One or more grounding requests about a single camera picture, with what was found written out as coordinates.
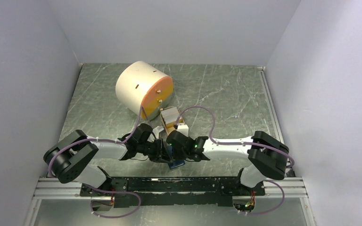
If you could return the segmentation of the blue leather card holder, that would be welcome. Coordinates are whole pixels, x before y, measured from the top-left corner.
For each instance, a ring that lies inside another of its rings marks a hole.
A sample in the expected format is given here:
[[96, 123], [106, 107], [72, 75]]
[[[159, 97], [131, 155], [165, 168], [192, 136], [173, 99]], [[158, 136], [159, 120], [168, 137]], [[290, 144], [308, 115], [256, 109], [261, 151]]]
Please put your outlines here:
[[167, 146], [166, 150], [167, 150], [167, 152], [169, 154], [169, 157], [172, 160], [172, 162], [168, 164], [168, 167], [169, 167], [170, 170], [173, 170], [175, 168], [178, 168], [178, 167], [181, 167], [181, 166], [185, 165], [184, 160], [175, 160], [173, 158], [173, 147], [171, 145]]

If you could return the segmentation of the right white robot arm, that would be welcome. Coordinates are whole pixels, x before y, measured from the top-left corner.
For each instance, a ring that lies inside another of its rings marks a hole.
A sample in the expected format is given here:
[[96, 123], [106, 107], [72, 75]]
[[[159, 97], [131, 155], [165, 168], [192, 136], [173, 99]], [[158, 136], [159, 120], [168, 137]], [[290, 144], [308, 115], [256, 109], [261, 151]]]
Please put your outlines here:
[[235, 183], [235, 188], [241, 195], [248, 194], [267, 178], [283, 180], [289, 161], [289, 148], [263, 131], [256, 131], [253, 136], [237, 139], [192, 139], [174, 130], [168, 135], [166, 142], [172, 147], [173, 158], [176, 160], [248, 160], [250, 165], [240, 170], [239, 180]]

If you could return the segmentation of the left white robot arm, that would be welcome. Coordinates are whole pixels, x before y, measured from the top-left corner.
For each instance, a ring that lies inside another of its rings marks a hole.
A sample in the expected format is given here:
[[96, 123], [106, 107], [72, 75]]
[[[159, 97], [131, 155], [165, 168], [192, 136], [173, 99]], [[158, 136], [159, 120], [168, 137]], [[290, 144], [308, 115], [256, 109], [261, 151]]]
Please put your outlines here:
[[84, 181], [92, 185], [98, 195], [104, 196], [110, 193], [112, 183], [103, 170], [90, 166], [90, 161], [105, 158], [125, 161], [137, 153], [147, 156], [152, 162], [173, 161], [163, 139], [157, 138], [152, 127], [145, 123], [118, 140], [89, 137], [77, 129], [50, 148], [43, 160], [48, 165], [48, 174], [62, 184]]

